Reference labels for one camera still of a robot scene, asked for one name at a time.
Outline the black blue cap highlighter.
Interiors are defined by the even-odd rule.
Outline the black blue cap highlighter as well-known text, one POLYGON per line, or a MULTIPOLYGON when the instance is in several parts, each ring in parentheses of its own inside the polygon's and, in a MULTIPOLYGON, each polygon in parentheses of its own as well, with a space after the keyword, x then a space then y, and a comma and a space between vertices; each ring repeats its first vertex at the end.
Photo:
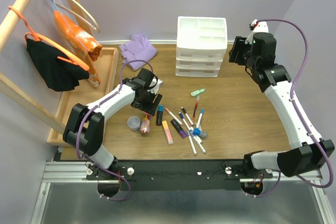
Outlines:
POLYGON ((163 111, 164 111, 164 106, 159 105, 157 108, 157 113, 156 113, 156 125, 157 126, 162 125, 163 111))

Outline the orange pink highlighter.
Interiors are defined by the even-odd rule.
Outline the orange pink highlighter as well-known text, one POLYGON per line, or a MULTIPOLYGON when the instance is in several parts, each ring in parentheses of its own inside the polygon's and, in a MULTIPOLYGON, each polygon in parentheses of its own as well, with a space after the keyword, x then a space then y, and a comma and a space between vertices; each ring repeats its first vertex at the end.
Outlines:
POLYGON ((167 121, 162 121, 162 127, 163 127, 163 131, 164 131, 168 145, 173 144, 173 138, 172 138, 169 126, 167 124, 167 121))

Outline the clear round jar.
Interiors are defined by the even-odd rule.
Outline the clear round jar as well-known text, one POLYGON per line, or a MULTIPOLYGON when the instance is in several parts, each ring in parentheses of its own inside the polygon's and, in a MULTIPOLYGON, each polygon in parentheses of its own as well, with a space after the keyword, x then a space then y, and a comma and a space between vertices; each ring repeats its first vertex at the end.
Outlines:
POLYGON ((138 131, 141 126, 141 120, 137 116, 131 116, 128 118, 127 125, 131 131, 138 131))

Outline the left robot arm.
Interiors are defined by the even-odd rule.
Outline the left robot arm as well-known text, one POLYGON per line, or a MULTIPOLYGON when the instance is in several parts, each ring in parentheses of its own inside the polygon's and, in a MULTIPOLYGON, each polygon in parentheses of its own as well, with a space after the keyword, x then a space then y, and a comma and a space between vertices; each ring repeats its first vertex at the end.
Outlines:
POLYGON ((162 99, 159 88, 163 81, 151 70, 142 68, 136 77, 125 78, 101 99, 87 105, 77 103, 71 109, 62 139, 96 163, 104 179, 112 179, 117 171, 117 158, 103 145, 106 122, 127 105, 151 116, 162 99))

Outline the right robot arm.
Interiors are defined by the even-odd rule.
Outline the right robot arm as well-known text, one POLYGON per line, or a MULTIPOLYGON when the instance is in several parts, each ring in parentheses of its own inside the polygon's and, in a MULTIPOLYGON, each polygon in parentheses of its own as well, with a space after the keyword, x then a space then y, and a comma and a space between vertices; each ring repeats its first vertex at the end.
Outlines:
POLYGON ((244 156, 242 173, 255 177, 262 169, 282 172, 287 177, 320 169, 335 147, 311 125, 297 96, 290 92, 287 69, 275 63, 276 39, 271 33, 255 33, 251 39, 237 36, 229 52, 229 62, 245 67, 262 93, 275 108, 287 134, 290 150, 257 151, 244 156))

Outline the pink cap crayon bottle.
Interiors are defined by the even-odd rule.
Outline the pink cap crayon bottle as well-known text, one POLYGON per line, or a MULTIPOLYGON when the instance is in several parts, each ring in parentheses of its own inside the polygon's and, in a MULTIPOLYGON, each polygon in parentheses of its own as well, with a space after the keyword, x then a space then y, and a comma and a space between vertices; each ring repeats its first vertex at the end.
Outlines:
POLYGON ((143 135, 149 134, 150 132, 150 123, 151 123, 152 116, 145 113, 143 120, 140 125, 140 133, 143 135))

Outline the black purple cap highlighter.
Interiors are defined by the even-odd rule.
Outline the black purple cap highlighter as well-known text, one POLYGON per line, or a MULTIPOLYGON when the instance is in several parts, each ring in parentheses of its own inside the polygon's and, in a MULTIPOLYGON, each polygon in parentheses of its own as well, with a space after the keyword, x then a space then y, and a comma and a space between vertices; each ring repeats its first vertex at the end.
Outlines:
POLYGON ((177 122, 177 120, 172 119, 171 124, 182 138, 187 137, 187 133, 183 130, 183 128, 180 126, 180 124, 177 122))

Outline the white plastic drawer organizer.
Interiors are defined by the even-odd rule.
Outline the white plastic drawer organizer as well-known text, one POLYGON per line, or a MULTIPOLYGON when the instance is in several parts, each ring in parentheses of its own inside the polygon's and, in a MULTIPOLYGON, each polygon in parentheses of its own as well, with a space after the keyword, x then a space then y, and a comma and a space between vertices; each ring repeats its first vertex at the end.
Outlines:
POLYGON ((216 78, 227 47, 225 18, 178 17, 175 74, 181 77, 216 78))

